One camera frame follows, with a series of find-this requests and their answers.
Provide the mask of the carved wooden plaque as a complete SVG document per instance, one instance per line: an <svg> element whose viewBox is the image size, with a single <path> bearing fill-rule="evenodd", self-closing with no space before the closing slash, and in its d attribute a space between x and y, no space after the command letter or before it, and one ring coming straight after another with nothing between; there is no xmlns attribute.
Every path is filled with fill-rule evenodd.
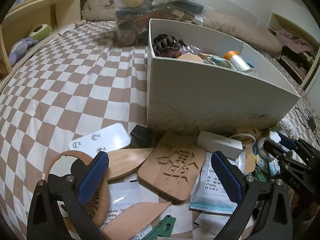
<svg viewBox="0 0 320 240"><path fill-rule="evenodd" d="M206 159L190 139L167 132L138 170L138 178L176 201L188 199Z"/></svg>

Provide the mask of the white long slim box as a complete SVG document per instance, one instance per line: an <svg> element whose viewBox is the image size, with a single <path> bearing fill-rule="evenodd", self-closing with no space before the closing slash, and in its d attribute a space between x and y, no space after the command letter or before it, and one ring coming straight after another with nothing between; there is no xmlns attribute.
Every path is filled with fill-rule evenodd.
<svg viewBox="0 0 320 240"><path fill-rule="evenodd" d="M243 151L241 141L207 131L200 132L197 139L197 146L210 153L221 151L226 158L232 160L238 159Z"/></svg>

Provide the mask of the blue white mask packet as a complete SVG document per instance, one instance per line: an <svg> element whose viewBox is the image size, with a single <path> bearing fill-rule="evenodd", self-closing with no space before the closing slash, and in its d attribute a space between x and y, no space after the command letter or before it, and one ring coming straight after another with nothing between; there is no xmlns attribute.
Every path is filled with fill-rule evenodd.
<svg viewBox="0 0 320 240"><path fill-rule="evenodd" d="M231 215L237 204L230 201L212 168L211 157L212 153L207 152L190 208L208 213Z"/></svg>

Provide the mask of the pink triangular leather piece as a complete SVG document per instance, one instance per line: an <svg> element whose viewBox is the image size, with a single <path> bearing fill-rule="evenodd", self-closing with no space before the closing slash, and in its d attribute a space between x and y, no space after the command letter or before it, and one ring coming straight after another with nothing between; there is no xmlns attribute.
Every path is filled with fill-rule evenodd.
<svg viewBox="0 0 320 240"><path fill-rule="evenodd" d="M170 202L133 204L111 220L101 230L101 234L105 239L131 239L154 221L169 205Z"/></svg>

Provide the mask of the leaf-shaped wooden piece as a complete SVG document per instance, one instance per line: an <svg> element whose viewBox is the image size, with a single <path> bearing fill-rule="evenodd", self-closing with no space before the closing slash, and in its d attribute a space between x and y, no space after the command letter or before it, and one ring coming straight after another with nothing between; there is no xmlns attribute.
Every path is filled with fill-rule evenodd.
<svg viewBox="0 0 320 240"><path fill-rule="evenodd" d="M108 182L123 178L137 170L153 151L151 148L127 148L108 152Z"/></svg>

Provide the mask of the white remote control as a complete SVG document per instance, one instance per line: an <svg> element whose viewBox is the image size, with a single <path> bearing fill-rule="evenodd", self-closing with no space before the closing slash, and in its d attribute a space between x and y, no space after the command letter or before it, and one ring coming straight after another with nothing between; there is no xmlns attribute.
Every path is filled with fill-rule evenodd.
<svg viewBox="0 0 320 240"><path fill-rule="evenodd" d="M131 144L126 129L116 123L69 143L69 149L83 152L94 158L100 151L111 152L127 148Z"/></svg>

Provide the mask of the green plastic clothes peg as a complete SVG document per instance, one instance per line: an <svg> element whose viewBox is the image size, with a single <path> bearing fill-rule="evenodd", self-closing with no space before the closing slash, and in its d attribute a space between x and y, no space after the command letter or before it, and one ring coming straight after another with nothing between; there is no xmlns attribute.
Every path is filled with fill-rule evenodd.
<svg viewBox="0 0 320 240"><path fill-rule="evenodd" d="M157 237L170 237L173 231L176 218L171 215L165 216L156 227L154 227L142 240L152 240Z"/></svg>

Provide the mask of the black small charger block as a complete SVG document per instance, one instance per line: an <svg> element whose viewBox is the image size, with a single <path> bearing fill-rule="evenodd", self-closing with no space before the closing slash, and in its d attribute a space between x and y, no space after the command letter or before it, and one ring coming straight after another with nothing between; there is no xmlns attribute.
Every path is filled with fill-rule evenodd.
<svg viewBox="0 0 320 240"><path fill-rule="evenodd" d="M132 140L141 148L150 148L153 141L153 131L146 127L136 125L131 131Z"/></svg>

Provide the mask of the white cardboard shoe box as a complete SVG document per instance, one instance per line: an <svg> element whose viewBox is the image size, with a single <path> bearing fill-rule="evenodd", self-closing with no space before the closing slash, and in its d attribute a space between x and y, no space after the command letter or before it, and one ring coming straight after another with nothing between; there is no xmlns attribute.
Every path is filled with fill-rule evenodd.
<svg viewBox="0 0 320 240"><path fill-rule="evenodd" d="M245 42L205 27L151 19L149 40L172 35L223 56L236 50L256 70L249 76L211 64L157 57L148 53L146 118L155 133L216 134L236 128L259 130L276 125L297 103L299 94L277 68Z"/></svg>

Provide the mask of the checkered bed sheet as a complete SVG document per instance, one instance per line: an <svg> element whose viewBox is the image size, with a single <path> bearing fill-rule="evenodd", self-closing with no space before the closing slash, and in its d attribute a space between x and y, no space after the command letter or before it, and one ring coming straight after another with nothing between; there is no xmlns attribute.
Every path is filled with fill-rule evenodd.
<svg viewBox="0 0 320 240"><path fill-rule="evenodd" d="M148 128L147 66L152 45L149 40L146 46L119 47L114 22L89 22L42 48L4 87L1 214L19 239L27 237L37 182L45 179L58 154L70 150L71 141L116 123L127 133L136 125ZM281 72L275 59L263 57ZM288 114L297 117L296 109L304 109L305 103L302 89L293 87L299 100ZM167 132L153 131L153 148ZM200 131L193 135L173 133L196 144ZM165 213L176 216L182 226L174 234L193 236L190 199L176 201L145 184L157 196L157 203L170 202Z"/></svg>

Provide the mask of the black hair claw clip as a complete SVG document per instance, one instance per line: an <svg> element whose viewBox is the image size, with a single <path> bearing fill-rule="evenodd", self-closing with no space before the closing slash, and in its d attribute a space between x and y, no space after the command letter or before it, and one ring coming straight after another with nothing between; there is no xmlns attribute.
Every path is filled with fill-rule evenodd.
<svg viewBox="0 0 320 240"><path fill-rule="evenodd" d="M153 39L153 51L156 56L177 58L182 54L178 38L160 34Z"/></svg>

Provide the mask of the purple plush toy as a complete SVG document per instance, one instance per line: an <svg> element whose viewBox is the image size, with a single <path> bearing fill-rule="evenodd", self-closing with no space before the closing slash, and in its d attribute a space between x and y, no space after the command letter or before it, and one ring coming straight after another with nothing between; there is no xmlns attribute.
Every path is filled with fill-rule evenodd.
<svg viewBox="0 0 320 240"><path fill-rule="evenodd" d="M37 44L37 40L34 40L30 37L23 38L19 41L17 41L10 51L10 54L8 56L9 63L11 66L14 66L24 55L26 54L26 51L29 46L33 46Z"/></svg>

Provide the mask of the avocado plush toy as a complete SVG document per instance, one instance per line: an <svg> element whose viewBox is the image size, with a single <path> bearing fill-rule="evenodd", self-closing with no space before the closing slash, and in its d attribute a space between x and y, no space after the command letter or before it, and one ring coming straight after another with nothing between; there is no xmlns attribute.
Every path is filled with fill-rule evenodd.
<svg viewBox="0 0 320 240"><path fill-rule="evenodd" d="M36 41L41 41L42 39L48 37L52 32L52 28L48 24L41 24L36 26L28 35L29 38L32 38Z"/></svg>

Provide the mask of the wooden headboard shelf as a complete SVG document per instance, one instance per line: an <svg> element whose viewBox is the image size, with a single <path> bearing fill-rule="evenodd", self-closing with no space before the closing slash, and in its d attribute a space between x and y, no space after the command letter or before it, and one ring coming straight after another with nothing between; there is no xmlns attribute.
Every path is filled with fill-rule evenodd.
<svg viewBox="0 0 320 240"><path fill-rule="evenodd" d="M37 26L47 24L60 29L82 20L81 10L87 0L27 0L12 7L1 23L1 78L13 69L9 53L15 42L26 38Z"/></svg>

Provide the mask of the clear plastic storage bin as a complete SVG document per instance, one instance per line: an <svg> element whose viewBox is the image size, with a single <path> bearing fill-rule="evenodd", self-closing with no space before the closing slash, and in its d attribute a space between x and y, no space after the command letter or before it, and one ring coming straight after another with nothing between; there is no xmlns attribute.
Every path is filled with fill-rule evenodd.
<svg viewBox="0 0 320 240"><path fill-rule="evenodd" d="M122 47L148 44L152 18L203 25L208 6L193 0L114 0L116 35Z"/></svg>

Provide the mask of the beige fluffy blanket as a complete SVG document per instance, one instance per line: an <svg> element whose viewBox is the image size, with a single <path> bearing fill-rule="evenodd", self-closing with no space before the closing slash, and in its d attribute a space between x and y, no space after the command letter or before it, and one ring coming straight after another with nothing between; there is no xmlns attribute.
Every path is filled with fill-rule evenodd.
<svg viewBox="0 0 320 240"><path fill-rule="evenodd" d="M87 0L82 10L82 18L87 21L114 21L113 0ZM281 54L283 46L268 30L255 28L214 9L205 10L204 27L238 38L263 53L274 56Z"/></svg>

